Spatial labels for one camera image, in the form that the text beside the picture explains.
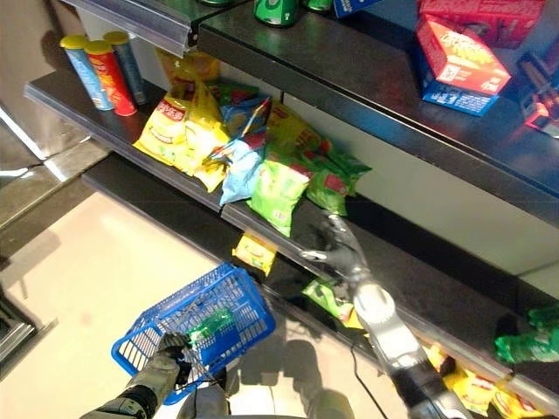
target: black shelf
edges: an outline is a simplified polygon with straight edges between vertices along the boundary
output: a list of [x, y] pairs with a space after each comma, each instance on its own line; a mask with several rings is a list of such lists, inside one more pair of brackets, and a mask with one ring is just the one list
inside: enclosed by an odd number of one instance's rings
[[[265, 292], [276, 298], [276, 303], [283, 302], [285, 308], [299, 320], [310, 323], [319, 333], [330, 333], [343, 343], [355, 341], [361, 352], [376, 362], [370, 347], [359, 333], [345, 328], [300, 294], [314, 275], [328, 274], [317, 266], [301, 265], [300, 260], [292, 261], [289, 256], [296, 254], [299, 249], [321, 245], [316, 234], [321, 211], [309, 201], [301, 201], [294, 213], [292, 239], [284, 237], [252, 213], [245, 203], [226, 205], [220, 216], [115, 154], [88, 169], [83, 178], [96, 189], [124, 203], [171, 234], [194, 244], [216, 260], [241, 264], [231, 257], [231, 248], [236, 246], [244, 230], [273, 242], [279, 247], [280, 254], [269, 277], [264, 278], [259, 271], [241, 265], [260, 279]], [[349, 212], [355, 215], [362, 207], [364, 213], [371, 214], [367, 205], [363, 202], [350, 203]], [[523, 328], [528, 327], [525, 322], [503, 306], [363, 227], [355, 223], [350, 226], [363, 245], [376, 279], [395, 297], [400, 306], [400, 315], [417, 336], [438, 342], [464, 366], [487, 378], [502, 380], [514, 373], [494, 358], [494, 333], [499, 323], [507, 317]], [[535, 379], [518, 374], [512, 381], [514, 385], [511, 389], [557, 414], [559, 397], [555, 393], [556, 384], [553, 380], [548, 382], [548, 378], [557, 375], [559, 365], [542, 367], [546, 370], [542, 376], [534, 373], [529, 375], [536, 375]]]
[[95, 140], [145, 168], [152, 175], [184, 194], [192, 196], [212, 210], [219, 211], [220, 189], [208, 194], [198, 179], [188, 177], [132, 146], [140, 137], [148, 117], [165, 94], [161, 88], [148, 81], [145, 83], [149, 103], [142, 106], [134, 115], [127, 117], [118, 116], [113, 111], [98, 111], [87, 96], [78, 76], [67, 70], [57, 70], [27, 83], [24, 95], [74, 122], [90, 133]]
[[197, 27], [207, 17], [227, 10], [196, 0], [62, 0], [94, 14], [140, 38], [182, 57], [196, 40]]
[[198, 48], [559, 227], [559, 142], [506, 97], [482, 118], [424, 102], [413, 33], [356, 13], [259, 24], [242, 4], [204, 20]]

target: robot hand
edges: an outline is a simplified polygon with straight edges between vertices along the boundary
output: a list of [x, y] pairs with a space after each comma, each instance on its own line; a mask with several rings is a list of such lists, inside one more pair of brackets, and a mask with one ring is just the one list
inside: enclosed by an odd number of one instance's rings
[[188, 380], [191, 365], [183, 358], [185, 348], [190, 348], [189, 336], [165, 333], [155, 353], [132, 377], [124, 392], [81, 419], [151, 419], [175, 385]]
[[448, 391], [423, 348], [397, 315], [394, 299], [375, 280], [362, 248], [346, 223], [327, 215], [324, 251], [302, 251], [306, 260], [328, 265], [348, 287], [355, 312], [386, 374], [413, 418], [471, 419]]

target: green chip bag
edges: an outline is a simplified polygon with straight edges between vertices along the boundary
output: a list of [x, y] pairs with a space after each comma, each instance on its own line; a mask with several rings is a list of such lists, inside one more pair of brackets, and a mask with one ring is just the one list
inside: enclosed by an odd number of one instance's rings
[[327, 168], [314, 173], [307, 188], [307, 198], [319, 207], [346, 216], [346, 195], [348, 182], [341, 175], [331, 172]]
[[349, 180], [348, 195], [355, 196], [357, 181], [361, 176], [369, 172], [371, 168], [361, 163], [354, 156], [341, 151], [330, 140], [322, 142], [320, 151], [347, 176]]
[[308, 185], [310, 173], [296, 159], [282, 160], [275, 155], [264, 160], [252, 199], [247, 203], [289, 237], [293, 208]]

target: pringles can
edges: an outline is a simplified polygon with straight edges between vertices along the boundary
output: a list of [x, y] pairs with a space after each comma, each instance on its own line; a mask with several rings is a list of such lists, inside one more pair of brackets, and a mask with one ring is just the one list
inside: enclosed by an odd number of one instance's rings
[[134, 114], [136, 108], [113, 54], [113, 47], [107, 41], [89, 41], [84, 50], [109, 100], [113, 103], [114, 112], [120, 116]]
[[99, 77], [84, 51], [88, 42], [89, 40], [83, 35], [69, 35], [60, 40], [60, 46], [65, 49], [66, 55], [95, 107], [100, 111], [108, 111], [113, 109], [113, 104], [108, 99], [107, 92], [103, 90]]
[[113, 46], [114, 55], [116, 55], [116, 59], [121, 66], [122, 75], [136, 103], [138, 105], [147, 103], [148, 98], [143, 86], [143, 79], [132, 52], [128, 34], [123, 31], [107, 32], [103, 35], [103, 39]]

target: white floor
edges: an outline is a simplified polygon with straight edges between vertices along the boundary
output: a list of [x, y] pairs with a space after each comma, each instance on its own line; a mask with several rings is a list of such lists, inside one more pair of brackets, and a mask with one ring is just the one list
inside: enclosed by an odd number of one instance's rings
[[[100, 194], [85, 200], [0, 272], [14, 302], [40, 325], [55, 325], [0, 382], [0, 417], [78, 418], [118, 395], [129, 377], [110, 356], [114, 341], [141, 311], [216, 263]], [[276, 317], [276, 332], [239, 362], [233, 414], [303, 416], [296, 387], [303, 395], [335, 390], [356, 418], [381, 417], [348, 348]], [[359, 357], [358, 368], [388, 417], [406, 417], [390, 381]], [[156, 417], [173, 418], [179, 408]]]

